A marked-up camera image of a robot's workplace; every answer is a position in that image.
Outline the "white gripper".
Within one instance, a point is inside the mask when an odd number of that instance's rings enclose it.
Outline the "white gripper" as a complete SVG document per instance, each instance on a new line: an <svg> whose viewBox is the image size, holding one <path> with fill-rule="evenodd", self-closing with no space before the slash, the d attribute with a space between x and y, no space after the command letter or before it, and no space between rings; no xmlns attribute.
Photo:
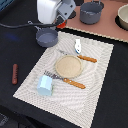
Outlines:
<svg viewBox="0 0 128 128"><path fill-rule="evenodd" d="M62 24L65 20L74 18L76 13L74 9L76 4L74 0L62 0L61 5L57 9L57 17L55 25Z"/></svg>

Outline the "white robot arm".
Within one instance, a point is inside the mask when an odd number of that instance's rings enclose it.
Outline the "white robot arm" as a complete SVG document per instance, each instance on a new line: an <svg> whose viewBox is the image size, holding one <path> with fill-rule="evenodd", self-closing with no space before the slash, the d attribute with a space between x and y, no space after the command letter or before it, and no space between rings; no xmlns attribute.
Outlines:
<svg viewBox="0 0 128 128"><path fill-rule="evenodd" d="M70 17L75 7L74 0L37 0L38 20L59 25Z"/></svg>

